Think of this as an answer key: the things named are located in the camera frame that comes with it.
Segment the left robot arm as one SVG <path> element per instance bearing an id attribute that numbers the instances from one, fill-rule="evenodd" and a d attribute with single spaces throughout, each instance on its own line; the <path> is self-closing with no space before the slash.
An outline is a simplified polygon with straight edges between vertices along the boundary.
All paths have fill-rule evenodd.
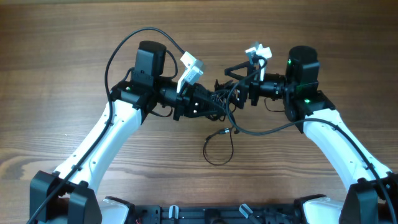
<path id="1" fill-rule="evenodd" d="M 135 65 L 108 91 L 108 103 L 75 152 L 52 173 L 38 172 L 30 183 L 30 223 L 135 223 L 135 206 L 116 197 L 96 198 L 105 172 L 130 135 L 157 105 L 173 119 L 221 114 L 211 92 L 198 84 L 205 66 L 188 52 L 185 71 L 175 82 L 163 74 L 166 46 L 143 41 Z"/>

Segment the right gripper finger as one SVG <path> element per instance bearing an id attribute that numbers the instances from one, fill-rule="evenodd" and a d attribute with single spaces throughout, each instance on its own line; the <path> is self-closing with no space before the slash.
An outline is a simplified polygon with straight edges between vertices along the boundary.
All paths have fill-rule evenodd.
<path id="1" fill-rule="evenodd" d="M 226 103 L 226 98 L 230 92 L 231 92 L 231 96 L 229 98 L 229 102 L 234 105 L 238 104 L 238 86 L 232 91 L 232 89 L 235 85 L 236 85 L 236 83 L 233 80 L 229 80 L 226 83 L 220 83 L 218 80 L 215 81 L 215 84 L 214 84 L 215 91 L 216 90 L 227 90 L 227 94 L 225 94 L 223 104 Z"/>
<path id="2" fill-rule="evenodd" d="M 239 75 L 236 73 L 236 71 L 240 71 L 243 69 L 246 69 L 246 76 Z M 262 69 L 263 69 L 262 66 L 253 65 L 249 61 L 246 61 L 238 65 L 226 68 L 224 70 L 224 74 L 238 81 L 249 82 L 255 80 L 255 78 L 258 76 L 258 74 L 261 72 Z"/>

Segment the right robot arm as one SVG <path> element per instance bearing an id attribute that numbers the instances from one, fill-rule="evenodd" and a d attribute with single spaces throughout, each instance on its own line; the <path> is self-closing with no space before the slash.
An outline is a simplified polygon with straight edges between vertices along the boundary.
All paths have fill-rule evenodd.
<path id="1" fill-rule="evenodd" d="M 295 201 L 300 223 L 397 223 L 397 174 L 379 162 L 355 137 L 328 97 L 318 89 L 320 62 L 308 46 L 290 49 L 285 75 L 267 74 L 270 48 L 246 50 L 248 61 L 227 68 L 237 80 L 227 103 L 242 108 L 247 99 L 281 99 L 288 126 L 312 140 L 343 182 L 347 195 L 337 202 L 325 195 Z"/>

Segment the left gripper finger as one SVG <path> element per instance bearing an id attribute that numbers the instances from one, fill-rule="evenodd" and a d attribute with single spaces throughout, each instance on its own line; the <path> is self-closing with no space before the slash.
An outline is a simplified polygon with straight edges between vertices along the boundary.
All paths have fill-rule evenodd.
<path id="1" fill-rule="evenodd" d="M 222 106 L 214 104 L 193 104 L 186 110 L 186 117 L 198 118 L 205 116 L 224 116 L 225 112 Z"/>
<path id="2" fill-rule="evenodd" d="M 200 103 L 212 102 L 214 104 L 222 105 L 225 94 L 227 94 L 227 90 L 210 91 L 203 86 L 198 86 L 195 88 L 195 97 Z"/>

